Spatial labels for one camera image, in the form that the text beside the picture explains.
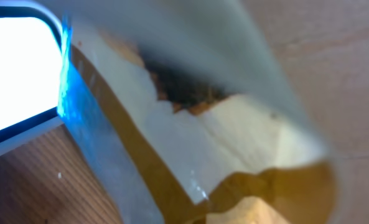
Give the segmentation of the brown snack pouch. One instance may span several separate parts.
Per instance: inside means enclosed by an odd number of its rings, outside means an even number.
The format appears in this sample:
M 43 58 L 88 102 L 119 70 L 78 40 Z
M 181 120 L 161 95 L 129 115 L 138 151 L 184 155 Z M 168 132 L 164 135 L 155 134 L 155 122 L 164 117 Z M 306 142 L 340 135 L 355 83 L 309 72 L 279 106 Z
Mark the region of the brown snack pouch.
M 57 111 L 125 223 L 331 223 L 337 170 L 240 1 L 45 1 Z

